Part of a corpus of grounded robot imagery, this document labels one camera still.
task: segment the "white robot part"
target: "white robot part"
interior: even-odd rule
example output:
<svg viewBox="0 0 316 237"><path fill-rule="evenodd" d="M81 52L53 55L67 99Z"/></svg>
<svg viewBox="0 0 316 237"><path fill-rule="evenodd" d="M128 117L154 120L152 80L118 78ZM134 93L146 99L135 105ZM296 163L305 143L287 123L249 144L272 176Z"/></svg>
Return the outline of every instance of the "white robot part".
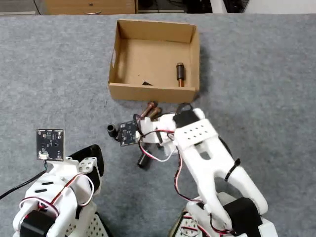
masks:
<svg viewBox="0 0 316 237"><path fill-rule="evenodd" d="M199 117L199 119L204 119L205 115L203 111L199 108L193 109L195 114ZM143 120L140 121L140 127L143 134L146 134L148 132L154 131L154 130L166 130L166 131L175 131L176 130L176 124L173 121L173 117L175 114L165 114L158 118L157 121L151 121L149 117L145 117ZM172 143L167 136L166 133L160 133L162 143L157 137L156 134L151 133L148 134L146 137L143 138L143 142L145 143L159 143L161 146L164 147L164 153L166 156L170 155L172 151L174 151L175 155L177 151L175 150L176 145Z"/></svg>
<svg viewBox="0 0 316 237"><path fill-rule="evenodd" d="M219 229L232 229L232 221L223 208L223 203L217 197L215 177L225 179L236 187L245 198L252 200L260 215L266 213L268 211L268 204L265 198L246 171L241 166L236 165L210 121L205 119L203 111L201 109L193 109L193 112L199 120L180 128L176 128L175 121L173 120L174 114L171 114L164 115L155 122L145 120L141 123L141 129L142 131L144 129L145 132L155 129L174 131L173 142L170 142L170 139L161 133L161 137L163 137L162 145L169 152L174 146L178 148L181 158L197 184L197 191L204 203L203 214L207 215L208 222L211 214L214 223ZM148 136L148 138L146 136L143 141L159 143L158 137L154 133L150 137ZM271 222L264 220L260 231L263 231L266 226L269 226L268 229L274 228ZM276 232L272 231L272 233L272 237L277 236Z"/></svg>
<svg viewBox="0 0 316 237"><path fill-rule="evenodd" d="M69 157L64 161L48 163L53 165L52 170L43 174L26 191L21 209L13 220L14 237L20 236L21 224L28 213L40 208L45 209L46 215L56 218L46 237L108 237L100 218L96 215L96 205L90 201L92 195L101 190L102 182L97 159L85 158L79 163ZM85 176L94 168L97 169L100 180L95 193L93 182ZM84 202L86 204L82 205L81 212L76 218L78 205Z"/></svg>
<svg viewBox="0 0 316 237"><path fill-rule="evenodd" d="M227 193L221 192L217 194L217 197L222 205L226 205L235 200L234 197L230 196ZM211 237L220 237L221 235L214 231L210 225L210 216L209 213L201 209L196 202L190 201L187 203L186 210L189 212L190 216L194 221L199 223L204 227L206 232ZM274 224L267 219L261 217L262 225L258 227L260 235L263 237L277 237L277 231ZM215 228L220 229L221 223L216 220L212 220L212 224ZM231 234L224 235L225 237L233 237ZM241 234L238 237L247 237L247 234Z"/></svg>
<svg viewBox="0 0 316 237"><path fill-rule="evenodd" d="M176 129L174 140L180 155L197 183L198 193L205 203L205 209L214 218L224 222L225 229L232 228L229 215L216 196L215 177L225 178L234 166L234 160L219 140L209 120L202 119ZM201 157L196 144L202 143L210 159ZM268 211L268 204L246 171L238 166L231 173L228 182L244 197L252 199L260 215Z"/></svg>

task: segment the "metal cylinder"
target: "metal cylinder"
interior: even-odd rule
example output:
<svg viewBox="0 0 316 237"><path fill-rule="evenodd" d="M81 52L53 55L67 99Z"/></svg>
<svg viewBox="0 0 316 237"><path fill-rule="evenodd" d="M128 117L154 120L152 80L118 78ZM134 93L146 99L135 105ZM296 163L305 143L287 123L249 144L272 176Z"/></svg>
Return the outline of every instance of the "metal cylinder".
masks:
<svg viewBox="0 0 316 237"><path fill-rule="evenodd" d="M177 80L179 87L184 86L184 65L183 63L178 63L177 66Z"/></svg>
<svg viewBox="0 0 316 237"><path fill-rule="evenodd" d="M149 111L155 108L156 106L157 106L156 102L154 101L148 102L147 108L142 112L140 116L145 117L149 113Z"/></svg>
<svg viewBox="0 0 316 237"><path fill-rule="evenodd" d="M107 127L107 131L110 137L116 138L119 134L119 131L115 128L113 123L110 123Z"/></svg>
<svg viewBox="0 0 316 237"><path fill-rule="evenodd" d="M150 157L148 157L145 153L142 153L141 156L138 159L138 166L143 168L146 168L147 165L149 164Z"/></svg>
<svg viewBox="0 0 316 237"><path fill-rule="evenodd" d="M147 117L150 117L151 119L154 118L156 115L160 114L162 112L162 109L160 107L156 107L154 108L154 110L152 110Z"/></svg>

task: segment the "bracket hole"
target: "bracket hole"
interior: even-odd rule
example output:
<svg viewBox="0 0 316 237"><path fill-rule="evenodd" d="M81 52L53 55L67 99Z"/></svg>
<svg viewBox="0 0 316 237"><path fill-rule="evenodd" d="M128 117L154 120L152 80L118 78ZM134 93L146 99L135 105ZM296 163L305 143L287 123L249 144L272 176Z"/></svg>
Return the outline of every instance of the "bracket hole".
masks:
<svg viewBox="0 0 316 237"><path fill-rule="evenodd" d="M202 159L204 159L204 160L210 160L211 159L211 157L209 156L209 154L207 153L207 152L202 152L201 154L199 154L201 157L202 157Z"/></svg>

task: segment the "open cardboard box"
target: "open cardboard box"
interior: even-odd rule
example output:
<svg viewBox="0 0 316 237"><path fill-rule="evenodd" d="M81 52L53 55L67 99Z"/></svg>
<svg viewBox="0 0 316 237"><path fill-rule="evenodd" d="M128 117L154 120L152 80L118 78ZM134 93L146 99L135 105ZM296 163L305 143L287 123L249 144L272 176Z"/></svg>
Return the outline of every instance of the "open cardboard box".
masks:
<svg viewBox="0 0 316 237"><path fill-rule="evenodd" d="M176 65L185 66L178 87ZM191 24L118 20L110 64L112 98L191 102L199 91L199 34Z"/></svg>

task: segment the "black cylinder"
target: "black cylinder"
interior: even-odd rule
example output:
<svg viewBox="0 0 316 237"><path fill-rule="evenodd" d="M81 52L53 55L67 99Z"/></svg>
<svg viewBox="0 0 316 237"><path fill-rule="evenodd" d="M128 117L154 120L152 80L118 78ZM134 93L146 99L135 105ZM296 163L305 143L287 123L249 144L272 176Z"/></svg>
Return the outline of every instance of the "black cylinder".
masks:
<svg viewBox="0 0 316 237"><path fill-rule="evenodd" d="M184 80L184 65L183 63L177 64L177 80L182 79Z"/></svg>
<svg viewBox="0 0 316 237"><path fill-rule="evenodd" d="M142 169L143 168L146 168L147 165L149 164L149 161L150 161L150 157L148 157L145 153L142 153L141 156L139 157L138 159L138 166L141 167Z"/></svg>
<svg viewBox="0 0 316 237"><path fill-rule="evenodd" d="M116 138L119 134L119 131L115 128L113 123L110 123L107 127L107 131L110 137Z"/></svg>

